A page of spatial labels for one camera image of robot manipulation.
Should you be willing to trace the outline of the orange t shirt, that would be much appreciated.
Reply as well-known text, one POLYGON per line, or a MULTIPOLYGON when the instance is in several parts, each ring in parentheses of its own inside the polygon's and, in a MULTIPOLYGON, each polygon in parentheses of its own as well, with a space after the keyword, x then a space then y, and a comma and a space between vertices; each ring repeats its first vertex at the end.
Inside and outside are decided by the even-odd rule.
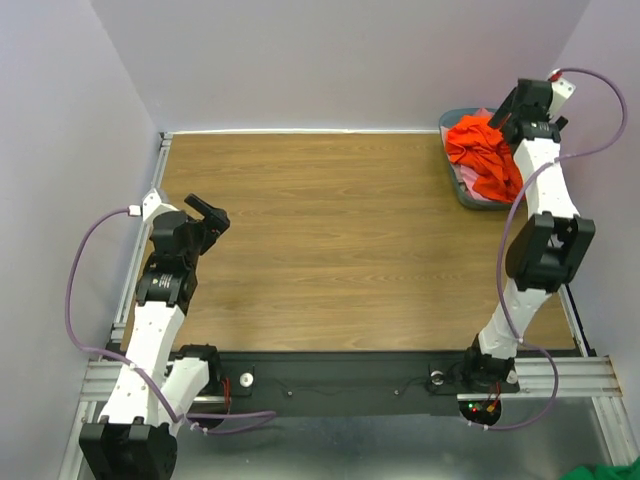
POLYGON ((499 130, 488 126, 488 118, 463 115, 444 129, 444 150, 450 164, 467 166, 479 176, 475 190, 483 201, 510 204, 523 181, 511 151, 499 130))

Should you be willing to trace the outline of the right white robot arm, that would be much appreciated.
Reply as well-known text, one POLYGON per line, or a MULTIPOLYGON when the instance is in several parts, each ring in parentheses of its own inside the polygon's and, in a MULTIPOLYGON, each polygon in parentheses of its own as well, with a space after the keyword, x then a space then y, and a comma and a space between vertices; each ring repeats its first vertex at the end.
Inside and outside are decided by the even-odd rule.
POLYGON ((593 221, 580 216, 568 193, 560 157, 561 106, 572 83, 554 72, 546 80, 521 79, 488 124, 498 130, 523 181, 528 219, 499 250, 499 303, 488 324, 466 350, 462 384, 495 392, 517 383, 515 357, 538 310, 575 277, 595 235, 593 221))

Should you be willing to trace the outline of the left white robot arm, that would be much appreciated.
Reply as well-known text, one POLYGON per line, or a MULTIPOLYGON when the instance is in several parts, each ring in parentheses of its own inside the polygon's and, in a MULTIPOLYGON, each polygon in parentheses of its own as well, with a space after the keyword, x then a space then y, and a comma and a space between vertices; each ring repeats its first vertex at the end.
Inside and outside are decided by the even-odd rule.
POLYGON ((150 226, 153 250, 135 289, 134 327, 115 386, 99 418, 85 424, 79 445, 98 479, 168 479, 177 462, 177 434, 198 393, 222 382, 215 347, 189 346, 167 365, 197 288, 198 261, 224 234, 225 210, 197 195, 184 202, 196 212, 166 202, 156 189, 132 214, 150 226))

